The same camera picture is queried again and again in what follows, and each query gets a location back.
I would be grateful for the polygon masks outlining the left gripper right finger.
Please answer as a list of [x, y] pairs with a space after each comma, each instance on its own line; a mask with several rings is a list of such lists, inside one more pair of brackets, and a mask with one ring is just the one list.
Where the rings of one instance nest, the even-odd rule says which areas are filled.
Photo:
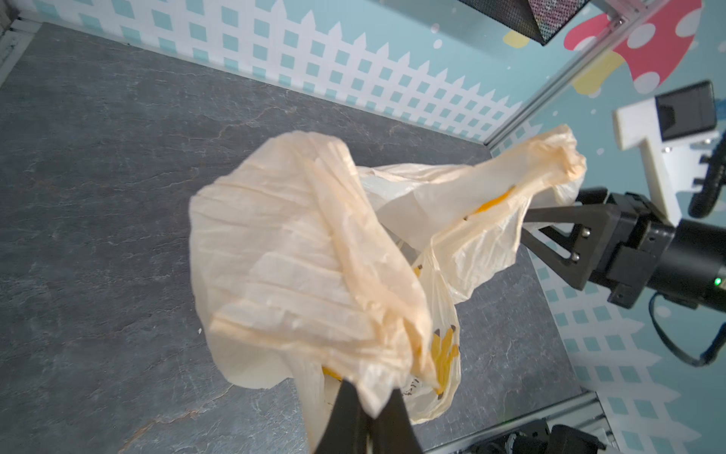
[[371, 423], [372, 453], [423, 454], [416, 438], [403, 395], [392, 391], [389, 402]]

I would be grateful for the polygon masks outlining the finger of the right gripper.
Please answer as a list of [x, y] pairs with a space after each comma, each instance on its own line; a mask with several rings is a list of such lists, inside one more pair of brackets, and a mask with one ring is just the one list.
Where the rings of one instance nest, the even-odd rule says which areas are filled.
[[536, 208], [527, 211], [525, 223], [542, 223], [540, 232], [565, 249], [563, 257], [527, 230], [521, 243], [570, 287], [581, 291], [597, 268], [621, 219], [613, 204], [586, 204]]

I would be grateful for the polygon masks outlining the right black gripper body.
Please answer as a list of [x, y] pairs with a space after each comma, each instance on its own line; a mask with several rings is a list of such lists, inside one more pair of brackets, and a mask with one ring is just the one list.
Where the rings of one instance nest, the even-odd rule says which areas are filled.
[[605, 188], [580, 191], [584, 205], [613, 205], [620, 219], [588, 280], [608, 301], [632, 308], [644, 289], [687, 308], [725, 311], [725, 229], [683, 219], [671, 224], [653, 202]]

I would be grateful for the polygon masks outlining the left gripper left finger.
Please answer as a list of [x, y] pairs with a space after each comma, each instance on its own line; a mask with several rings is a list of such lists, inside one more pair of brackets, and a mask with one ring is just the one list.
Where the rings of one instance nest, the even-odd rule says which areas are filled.
[[363, 409], [357, 389], [344, 380], [315, 454], [366, 454], [372, 418]]

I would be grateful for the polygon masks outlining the translucent cream plastic bag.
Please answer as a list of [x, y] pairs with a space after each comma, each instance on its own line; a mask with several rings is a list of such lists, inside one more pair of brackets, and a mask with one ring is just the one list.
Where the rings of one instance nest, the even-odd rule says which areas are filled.
[[189, 204], [191, 285], [228, 382], [297, 388], [308, 446], [343, 382], [365, 415], [400, 392], [421, 424], [461, 384], [459, 303], [516, 261], [527, 212], [567, 207], [587, 166], [563, 125], [478, 165], [358, 166], [317, 132], [264, 143]]

